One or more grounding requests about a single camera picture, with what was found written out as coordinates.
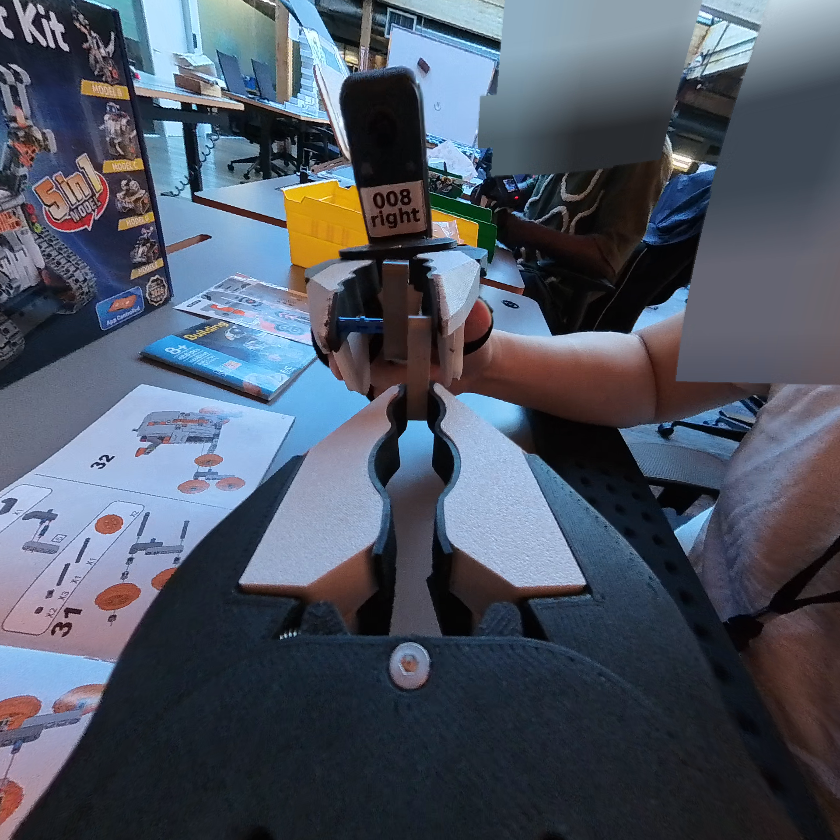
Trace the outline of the black office chair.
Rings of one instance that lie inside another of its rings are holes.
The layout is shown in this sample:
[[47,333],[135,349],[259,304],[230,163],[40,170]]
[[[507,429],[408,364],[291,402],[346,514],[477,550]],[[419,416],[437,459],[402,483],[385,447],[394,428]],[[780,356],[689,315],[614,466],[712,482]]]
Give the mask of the black office chair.
[[711,510],[732,454],[766,402],[753,395],[682,421],[622,431],[673,529]]

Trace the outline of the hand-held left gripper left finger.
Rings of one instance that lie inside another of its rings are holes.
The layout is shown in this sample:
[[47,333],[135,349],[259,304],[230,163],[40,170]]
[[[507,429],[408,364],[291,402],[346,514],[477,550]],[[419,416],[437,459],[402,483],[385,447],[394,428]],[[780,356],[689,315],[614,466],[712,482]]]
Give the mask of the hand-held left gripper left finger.
[[239,579],[245,592],[330,602],[360,634],[389,634],[396,537],[386,486],[400,466],[403,389],[312,447]]

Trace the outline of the person's right forearm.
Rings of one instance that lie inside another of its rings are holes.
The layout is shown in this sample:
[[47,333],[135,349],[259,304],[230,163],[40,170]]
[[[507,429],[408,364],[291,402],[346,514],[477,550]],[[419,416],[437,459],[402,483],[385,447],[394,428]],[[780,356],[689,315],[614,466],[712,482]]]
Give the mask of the person's right forearm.
[[499,332],[476,389],[555,417],[618,428],[769,394],[769,385],[677,381],[683,322],[679,313],[633,333],[532,338]]

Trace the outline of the robot kit box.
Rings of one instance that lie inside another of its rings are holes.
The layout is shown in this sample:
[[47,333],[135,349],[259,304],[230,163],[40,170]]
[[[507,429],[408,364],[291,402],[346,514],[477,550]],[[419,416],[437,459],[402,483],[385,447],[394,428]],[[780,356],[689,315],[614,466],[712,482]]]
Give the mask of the robot kit box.
[[172,297],[117,11],[1,2],[1,386]]

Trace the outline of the printed leaflet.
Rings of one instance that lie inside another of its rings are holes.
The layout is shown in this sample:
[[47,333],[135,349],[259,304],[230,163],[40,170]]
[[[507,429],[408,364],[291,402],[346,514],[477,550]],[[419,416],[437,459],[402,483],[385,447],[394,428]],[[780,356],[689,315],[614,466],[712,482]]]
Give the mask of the printed leaflet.
[[175,305],[175,310],[312,344],[306,295],[240,274]]

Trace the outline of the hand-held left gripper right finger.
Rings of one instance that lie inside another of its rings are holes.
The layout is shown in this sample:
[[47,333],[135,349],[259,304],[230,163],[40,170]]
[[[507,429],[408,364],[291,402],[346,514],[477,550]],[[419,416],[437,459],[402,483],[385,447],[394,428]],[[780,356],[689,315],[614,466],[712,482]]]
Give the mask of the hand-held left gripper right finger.
[[441,385],[429,392],[436,505],[429,591],[445,635],[470,635],[487,608],[577,596],[586,581],[526,455]]

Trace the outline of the cardboard box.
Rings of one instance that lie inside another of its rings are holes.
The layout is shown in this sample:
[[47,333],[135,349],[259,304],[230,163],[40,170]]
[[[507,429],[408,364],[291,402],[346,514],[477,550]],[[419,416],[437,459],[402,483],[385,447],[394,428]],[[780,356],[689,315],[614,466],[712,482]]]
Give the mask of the cardboard box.
[[204,54],[174,53],[174,83],[200,96],[222,98],[223,89],[214,63]]

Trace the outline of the wooden background table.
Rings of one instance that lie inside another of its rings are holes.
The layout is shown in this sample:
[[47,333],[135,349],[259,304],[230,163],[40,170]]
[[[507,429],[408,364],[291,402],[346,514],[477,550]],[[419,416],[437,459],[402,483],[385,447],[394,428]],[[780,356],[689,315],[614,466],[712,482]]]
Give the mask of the wooden background table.
[[203,189],[201,154],[198,149],[196,126],[229,125],[232,117],[255,118],[259,142],[259,171],[264,180],[277,173],[271,163],[272,130],[279,120],[286,120],[297,139],[296,165],[301,164],[303,136],[308,131],[327,130],[329,120],[318,114],[297,112],[282,104],[260,98],[249,98],[225,92],[220,98],[208,97],[177,87],[174,83],[138,71],[129,74],[129,86],[138,102],[138,110],[146,121],[179,123],[182,126],[186,180],[167,196],[177,197],[188,188],[191,196]]

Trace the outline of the whiteboard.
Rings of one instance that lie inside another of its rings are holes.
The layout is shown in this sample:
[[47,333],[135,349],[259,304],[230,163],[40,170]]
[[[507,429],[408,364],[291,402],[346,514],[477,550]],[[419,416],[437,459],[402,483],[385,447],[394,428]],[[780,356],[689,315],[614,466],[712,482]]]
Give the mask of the whiteboard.
[[393,27],[388,67],[407,67],[422,91],[427,134],[476,146],[480,100],[486,96],[496,61],[456,46]]

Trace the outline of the person's right hand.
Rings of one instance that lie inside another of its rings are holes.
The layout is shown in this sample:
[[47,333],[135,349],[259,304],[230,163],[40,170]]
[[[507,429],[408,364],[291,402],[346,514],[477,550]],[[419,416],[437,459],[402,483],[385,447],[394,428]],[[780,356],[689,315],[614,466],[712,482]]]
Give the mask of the person's right hand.
[[[516,369],[511,367],[516,336],[494,329],[492,310],[481,298],[476,300],[465,321],[465,337],[484,342],[474,353],[465,356],[461,377],[447,389],[456,395],[475,393],[520,403],[515,393]],[[376,356],[369,368],[369,384],[362,393],[370,399],[390,386],[405,385],[410,380],[408,364],[386,361],[383,353]]]

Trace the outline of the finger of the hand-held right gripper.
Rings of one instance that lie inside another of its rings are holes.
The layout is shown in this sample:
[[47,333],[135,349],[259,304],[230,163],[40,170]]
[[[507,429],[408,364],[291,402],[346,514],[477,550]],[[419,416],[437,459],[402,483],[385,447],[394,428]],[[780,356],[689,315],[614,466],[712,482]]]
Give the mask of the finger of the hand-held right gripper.
[[341,337],[338,318],[365,315],[372,301],[372,262],[332,259],[308,269],[308,305],[313,343],[334,364],[347,387],[366,395],[371,387],[370,339],[352,332]]
[[467,253],[422,253],[440,384],[458,380],[466,354],[465,324],[480,292],[480,263]]

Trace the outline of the open instruction booklet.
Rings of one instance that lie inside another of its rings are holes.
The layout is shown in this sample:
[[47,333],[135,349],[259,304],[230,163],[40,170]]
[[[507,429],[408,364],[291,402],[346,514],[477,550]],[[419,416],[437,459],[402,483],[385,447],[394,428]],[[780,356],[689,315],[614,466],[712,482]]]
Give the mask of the open instruction booklet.
[[2,491],[2,838],[76,746],[154,598],[293,423],[140,385]]

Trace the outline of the small blue booklet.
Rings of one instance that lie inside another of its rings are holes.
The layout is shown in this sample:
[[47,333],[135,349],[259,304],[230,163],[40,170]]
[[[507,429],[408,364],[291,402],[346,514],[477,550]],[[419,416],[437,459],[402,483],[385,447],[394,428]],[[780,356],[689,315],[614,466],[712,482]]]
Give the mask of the small blue booklet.
[[167,335],[141,352],[148,360],[271,403],[316,358],[312,346],[225,320]]

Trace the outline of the yellow storage bin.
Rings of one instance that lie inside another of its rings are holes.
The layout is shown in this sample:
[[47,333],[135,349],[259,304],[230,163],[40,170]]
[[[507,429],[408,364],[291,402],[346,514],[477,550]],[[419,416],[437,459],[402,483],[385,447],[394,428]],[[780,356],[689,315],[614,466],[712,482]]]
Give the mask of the yellow storage bin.
[[342,249],[394,237],[425,235],[432,210],[424,206],[421,182],[344,187],[309,182],[283,190],[291,262],[309,268],[338,258]]

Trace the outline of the green storage bin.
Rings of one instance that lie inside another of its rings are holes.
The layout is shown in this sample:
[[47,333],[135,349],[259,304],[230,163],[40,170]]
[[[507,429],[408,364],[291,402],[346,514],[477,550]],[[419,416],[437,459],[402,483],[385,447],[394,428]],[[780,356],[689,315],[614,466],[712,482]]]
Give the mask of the green storage bin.
[[492,212],[489,208],[472,204],[466,199],[452,198],[433,192],[430,193],[429,200],[433,221],[459,217],[477,223],[479,229],[475,247],[487,252],[489,263],[493,260],[497,242],[497,226],[492,223]]

